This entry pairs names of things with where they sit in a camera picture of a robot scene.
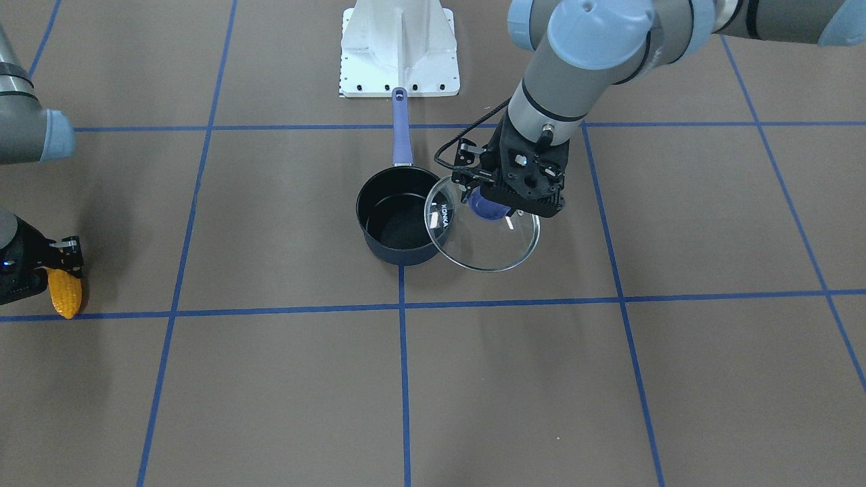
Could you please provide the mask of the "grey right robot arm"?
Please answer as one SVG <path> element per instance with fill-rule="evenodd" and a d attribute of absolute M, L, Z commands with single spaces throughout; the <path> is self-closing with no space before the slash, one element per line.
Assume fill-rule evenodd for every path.
<path fill-rule="evenodd" d="M 6 33 L 1 32 L 1 162 L 24 164 L 69 158 L 76 139 L 68 117 L 46 109 L 35 95 L 30 75 L 22 67 Z M 70 278 L 72 296 L 81 296 L 83 246 L 77 235 L 47 238 L 11 210 L 1 210 L 1 302 L 3 305 L 51 289 L 55 303 L 65 291 L 58 285 Z"/>

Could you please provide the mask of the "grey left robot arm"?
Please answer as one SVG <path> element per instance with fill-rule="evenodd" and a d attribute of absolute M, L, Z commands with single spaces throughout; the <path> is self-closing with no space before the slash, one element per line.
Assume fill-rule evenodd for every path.
<path fill-rule="evenodd" d="M 563 209 L 571 139 L 608 87 L 674 64 L 712 34 L 821 47 L 864 41 L 863 1 L 514 1 L 513 42 L 533 55 L 490 141 L 464 135 L 451 165 L 480 218 Z"/>

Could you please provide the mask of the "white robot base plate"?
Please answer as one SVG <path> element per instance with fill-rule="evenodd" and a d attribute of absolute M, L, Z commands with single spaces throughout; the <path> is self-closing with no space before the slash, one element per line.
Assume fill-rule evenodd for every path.
<path fill-rule="evenodd" d="M 452 97 L 461 91 L 455 16 L 439 1 L 358 1 L 342 12 L 338 94 Z"/>

